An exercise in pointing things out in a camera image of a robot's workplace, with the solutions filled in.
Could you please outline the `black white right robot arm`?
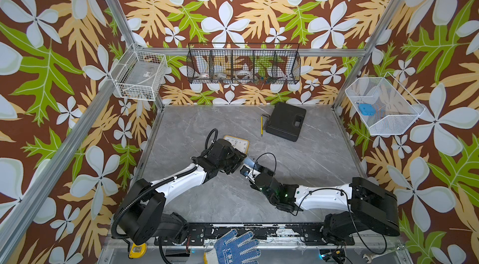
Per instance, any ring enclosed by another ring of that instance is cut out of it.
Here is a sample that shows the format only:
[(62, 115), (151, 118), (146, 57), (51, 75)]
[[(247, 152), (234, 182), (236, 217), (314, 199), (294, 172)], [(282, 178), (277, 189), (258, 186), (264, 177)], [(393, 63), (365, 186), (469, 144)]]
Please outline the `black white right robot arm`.
[(319, 228), (319, 238), (328, 244), (347, 242), (352, 234), (371, 230), (398, 237), (399, 213), (395, 194), (361, 177), (335, 187), (282, 184), (274, 172), (259, 164), (244, 164), (241, 175), (276, 209), (294, 216), (311, 209), (337, 210), (328, 214)]

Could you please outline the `yellow square alarm clock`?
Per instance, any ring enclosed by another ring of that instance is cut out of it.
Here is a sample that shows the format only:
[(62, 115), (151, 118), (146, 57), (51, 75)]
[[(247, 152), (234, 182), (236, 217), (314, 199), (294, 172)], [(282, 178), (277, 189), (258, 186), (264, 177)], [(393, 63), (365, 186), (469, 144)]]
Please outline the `yellow square alarm clock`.
[(247, 139), (241, 139), (229, 135), (224, 136), (223, 139), (231, 143), (235, 149), (239, 150), (243, 154), (248, 154), (249, 141)]

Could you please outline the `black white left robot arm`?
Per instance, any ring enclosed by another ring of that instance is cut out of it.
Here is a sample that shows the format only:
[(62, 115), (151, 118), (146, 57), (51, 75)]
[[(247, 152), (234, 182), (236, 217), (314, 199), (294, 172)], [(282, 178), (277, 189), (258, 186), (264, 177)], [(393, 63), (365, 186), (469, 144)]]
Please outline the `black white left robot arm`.
[(136, 245), (146, 243), (166, 217), (163, 210), (168, 202), (220, 172), (234, 173), (246, 158), (229, 141), (217, 139), (178, 173), (153, 182), (137, 180), (113, 216), (112, 238), (131, 239)]

